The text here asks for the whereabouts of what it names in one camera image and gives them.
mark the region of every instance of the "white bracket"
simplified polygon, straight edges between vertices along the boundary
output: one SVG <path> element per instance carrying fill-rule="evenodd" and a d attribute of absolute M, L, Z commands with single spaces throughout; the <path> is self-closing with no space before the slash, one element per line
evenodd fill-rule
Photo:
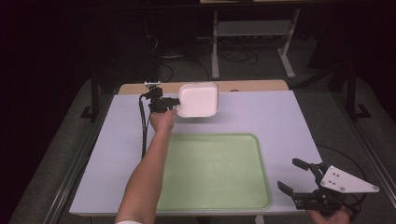
<path fill-rule="evenodd" d="M 379 187 L 372 185 L 354 175 L 350 175 L 334 166 L 330 166 L 320 185 L 341 193 L 379 192 Z"/>
<path fill-rule="evenodd" d="M 154 87 L 154 86 L 159 86 L 159 85 L 161 85 L 161 82 L 145 82 L 145 87 L 147 88 L 147 89 L 150 89 L 151 87 Z"/>

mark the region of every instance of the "robotic arm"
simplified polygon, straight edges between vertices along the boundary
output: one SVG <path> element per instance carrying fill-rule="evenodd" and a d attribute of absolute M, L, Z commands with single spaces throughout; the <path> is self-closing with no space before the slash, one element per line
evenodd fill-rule
<path fill-rule="evenodd" d="M 293 159 L 292 163 L 303 170 L 309 169 L 318 185 L 318 189 L 312 193 L 295 193 L 289 186 L 280 181 L 277 182 L 278 188 L 293 199 L 299 210 L 317 210 L 324 217 L 331 217 L 345 205 L 352 210 L 353 216 L 356 214 L 356 209 L 345 203 L 348 193 L 379 192 L 379 187 L 323 162 L 314 164 Z"/>

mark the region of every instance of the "wrist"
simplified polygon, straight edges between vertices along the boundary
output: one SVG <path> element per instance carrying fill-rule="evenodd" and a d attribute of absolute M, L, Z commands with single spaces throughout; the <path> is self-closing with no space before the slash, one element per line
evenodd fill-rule
<path fill-rule="evenodd" d="M 155 131 L 155 134 L 165 134 L 165 135 L 171 135 L 172 134 L 172 129 L 160 129 Z"/>

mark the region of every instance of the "human arm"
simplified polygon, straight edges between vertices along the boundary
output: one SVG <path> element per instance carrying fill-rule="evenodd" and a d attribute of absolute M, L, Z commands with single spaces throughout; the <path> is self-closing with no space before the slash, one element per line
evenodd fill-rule
<path fill-rule="evenodd" d="M 136 166 L 128 184 L 116 216 L 116 223 L 123 220 L 154 223 L 157 203 L 163 186 L 169 140 L 174 125 L 176 110 L 152 113 L 150 123 L 155 134 L 143 160 Z"/>
<path fill-rule="evenodd" d="M 306 210 L 306 213 L 316 224 L 349 224 L 349 213 L 345 207 L 337 211 L 331 217 L 323 217 L 320 212 L 314 210 Z"/>

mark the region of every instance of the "wire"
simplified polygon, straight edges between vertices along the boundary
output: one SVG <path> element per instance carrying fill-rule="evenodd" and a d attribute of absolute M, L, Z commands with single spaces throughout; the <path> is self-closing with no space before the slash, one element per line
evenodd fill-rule
<path fill-rule="evenodd" d="M 172 59 L 172 60 L 169 60 L 169 59 L 168 59 L 168 62 L 165 62 L 165 63 L 174 63 L 174 62 L 180 62 L 180 61 L 186 61 L 186 62 L 191 62 L 191 63 L 197 63 L 198 65 L 200 65 L 200 66 L 204 69 L 205 74 L 206 74 L 207 81 L 210 81 L 210 75 L 209 75 L 209 72 L 207 71 L 206 67 L 205 67 L 202 63 L 198 62 L 197 60 L 189 59 L 189 58 L 179 58 L 179 59 Z"/>
<path fill-rule="evenodd" d="M 146 114 L 145 108 L 143 107 L 142 98 L 145 97 L 145 94 L 141 94 L 139 97 L 139 108 L 140 108 L 140 117 L 142 118 L 142 131 L 143 131 L 143 141 L 142 141 L 142 159 L 146 155 L 146 145 L 148 139 L 148 124 L 146 124 Z"/>
<path fill-rule="evenodd" d="M 259 50 L 259 52 L 255 52 L 254 50 L 248 49 L 246 47 L 246 45 L 243 43 L 241 38 L 236 38 L 237 45 L 239 45 L 239 47 L 241 48 L 240 50 L 232 50 L 230 53 L 227 53 L 225 50 L 220 50 L 220 51 L 218 51 L 218 55 L 220 56 L 221 59 L 223 59 L 223 60 L 225 60 L 227 62 L 231 62 L 231 63 L 255 64 L 259 60 L 260 52 L 265 50 L 269 45 L 273 44 L 274 42 L 276 42 L 279 39 L 281 39 L 281 38 L 273 37 L 273 39 L 271 41 L 269 41 L 264 47 L 262 47 Z M 245 54 L 246 57 L 245 58 L 239 58 L 239 57 L 235 56 L 234 53 L 237 52 L 237 51 Z"/>
<path fill-rule="evenodd" d="M 151 54 L 151 56 L 154 56 L 154 55 L 155 55 L 155 50 L 156 50 L 157 47 L 158 47 L 158 39 L 157 39 L 157 37 L 156 37 L 155 35 L 146 35 L 146 37 L 149 37 L 149 38 L 152 38 L 152 39 L 155 40 L 154 47 L 152 47 L 152 49 L 150 49 L 150 50 L 148 51 L 148 53 Z"/>
<path fill-rule="evenodd" d="M 162 56 L 162 59 L 181 59 L 186 57 L 184 54 L 175 54 L 175 55 L 169 55 L 169 56 Z"/>
<path fill-rule="evenodd" d="M 163 64 L 163 63 L 160 64 L 160 66 L 164 66 L 164 67 L 166 67 L 167 69 L 169 69 L 171 71 L 171 76 L 168 79 L 165 80 L 165 79 L 163 79 L 162 72 L 160 70 L 160 79 L 162 80 L 162 82 L 169 82 L 172 79 L 173 75 L 174 75 L 174 70 L 170 66 L 168 66 L 166 64 Z"/>
<path fill-rule="evenodd" d="M 337 149 L 335 149 L 335 148 L 332 148 L 332 147 L 324 146 L 324 145 L 322 145 L 322 144 L 316 144 L 316 145 L 317 145 L 318 147 L 327 148 L 327 149 L 329 149 L 329 150 L 331 150 L 331 151 L 333 151 L 333 152 L 336 152 L 336 153 L 338 153 L 338 154 L 344 156 L 345 158 L 349 159 L 350 161 L 352 161 L 352 162 L 356 165 L 356 167 L 361 171 L 361 175 L 363 176 L 363 180 L 364 180 L 364 181 L 367 181 L 367 176 L 366 176 L 366 174 L 364 173 L 363 169 L 361 169 L 361 167 L 359 166 L 359 164 L 358 164 L 355 160 L 353 160 L 351 157 L 349 157 L 346 153 L 341 152 L 341 151 L 339 151 L 339 150 L 337 150 Z M 350 194 L 350 195 L 356 200 L 356 202 L 353 203 L 353 204 L 346 204 L 346 203 L 343 203 L 343 205 L 345 205 L 346 207 L 348 207 L 348 208 L 351 209 L 351 210 L 353 210 L 353 207 L 355 207 L 355 206 L 358 205 L 358 206 L 359 206 L 359 210 L 356 210 L 356 212 L 359 213 L 359 212 L 361 211 L 361 204 L 362 204 L 363 201 L 365 200 L 365 198 L 366 198 L 366 196 L 367 196 L 367 193 L 364 193 L 364 194 L 361 196 L 360 199 L 358 199 L 358 197 L 356 197 L 356 195 L 354 195 L 354 194 Z"/>
<path fill-rule="evenodd" d="M 198 49 L 198 54 L 211 52 L 211 48 L 210 47 L 213 45 L 213 38 L 211 36 L 204 36 L 201 39 L 198 39 L 199 43 L 197 45 L 204 44 L 206 40 L 209 40 L 208 43 L 203 45 L 203 46 L 201 46 Z"/>

